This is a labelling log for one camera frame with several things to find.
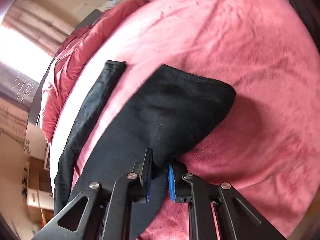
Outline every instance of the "bed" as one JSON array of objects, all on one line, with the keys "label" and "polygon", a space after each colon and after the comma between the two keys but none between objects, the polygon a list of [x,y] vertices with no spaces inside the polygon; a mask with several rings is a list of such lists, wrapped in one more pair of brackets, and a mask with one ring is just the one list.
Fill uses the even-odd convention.
[{"label": "bed", "polygon": [[[226,118],[180,161],[207,182],[232,183],[290,235],[320,185],[320,56],[287,0],[129,0],[72,34],[43,87],[54,190],[70,132],[108,60],[126,68],[68,163],[70,197],[90,181],[82,176],[106,131],[166,64],[237,93]],[[158,204],[134,237],[187,239],[186,206],[166,193]]]}]

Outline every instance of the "silver screw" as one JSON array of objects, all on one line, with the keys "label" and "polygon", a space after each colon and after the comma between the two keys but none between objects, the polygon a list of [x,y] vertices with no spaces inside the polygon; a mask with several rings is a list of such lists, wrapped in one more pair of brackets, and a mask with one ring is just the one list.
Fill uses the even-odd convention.
[{"label": "silver screw", "polygon": [[138,177],[138,174],[134,172],[129,173],[127,176],[128,179],[136,179],[137,177]]},{"label": "silver screw", "polygon": [[100,184],[98,182],[93,182],[89,185],[90,189],[97,189],[100,187]]},{"label": "silver screw", "polygon": [[222,187],[223,189],[231,189],[231,185],[230,185],[229,183],[227,183],[227,182],[222,183],[222,184],[221,184],[221,187]]},{"label": "silver screw", "polygon": [[194,175],[193,175],[192,173],[186,173],[186,174],[183,175],[183,177],[184,177],[185,179],[188,179],[188,180],[189,180],[189,179],[192,179],[193,176],[194,176]]}]

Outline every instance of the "bolt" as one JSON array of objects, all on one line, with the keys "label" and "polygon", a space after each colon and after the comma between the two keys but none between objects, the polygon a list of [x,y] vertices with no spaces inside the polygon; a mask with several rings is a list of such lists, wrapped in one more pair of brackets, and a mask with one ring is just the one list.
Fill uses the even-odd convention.
[{"label": "bolt", "polygon": [[138,174],[134,172],[129,173],[127,176],[128,179],[136,179],[137,177],[138,177]]},{"label": "bolt", "polygon": [[193,176],[194,176],[194,175],[193,175],[192,173],[186,173],[186,174],[183,175],[183,177],[184,177],[185,179],[188,179],[188,180],[192,179]]},{"label": "bolt", "polygon": [[90,189],[97,189],[100,187],[100,184],[98,182],[93,182],[89,185]]},{"label": "bolt", "polygon": [[222,187],[223,189],[230,189],[230,188],[231,188],[231,185],[230,185],[229,183],[227,183],[227,182],[224,182],[224,183],[221,184],[221,187]]}]

